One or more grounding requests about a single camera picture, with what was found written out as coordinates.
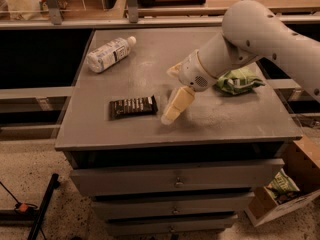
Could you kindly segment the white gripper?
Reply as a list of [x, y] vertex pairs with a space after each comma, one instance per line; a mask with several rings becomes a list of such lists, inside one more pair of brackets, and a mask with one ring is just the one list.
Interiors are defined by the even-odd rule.
[[195, 92], [212, 87], [217, 79], [209, 75], [202, 66], [198, 50], [194, 50], [181, 63], [170, 67], [166, 73], [186, 86], [174, 89], [161, 116], [164, 125], [173, 123], [194, 101]]

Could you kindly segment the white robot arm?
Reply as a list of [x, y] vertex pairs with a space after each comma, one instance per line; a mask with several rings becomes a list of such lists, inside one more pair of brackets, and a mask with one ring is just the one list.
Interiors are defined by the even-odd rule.
[[257, 1], [241, 0], [224, 14], [222, 30], [168, 69], [181, 86], [161, 117], [173, 123], [195, 99], [230, 70], [266, 58], [320, 101], [320, 42], [294, 32]]

